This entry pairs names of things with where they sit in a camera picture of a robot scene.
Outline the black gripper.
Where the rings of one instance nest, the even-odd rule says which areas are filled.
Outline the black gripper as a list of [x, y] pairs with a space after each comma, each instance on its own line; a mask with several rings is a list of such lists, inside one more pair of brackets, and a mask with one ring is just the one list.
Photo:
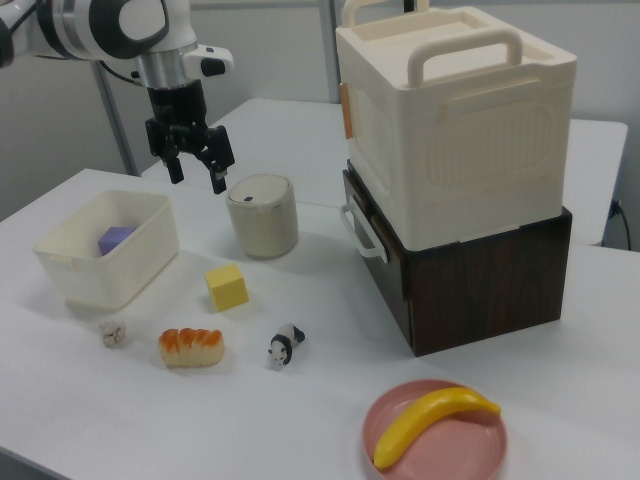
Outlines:
[[199, 80], [174, 89], [149, 89], [153, 117], [145, 126], [151, 153], [163, 159], [171, 183], [184, 180], [180, 152], [195, 155], [208, 169], [212, 189], [226, 189], [226, 174], [235, 157], [225, 127], [210, 128]]

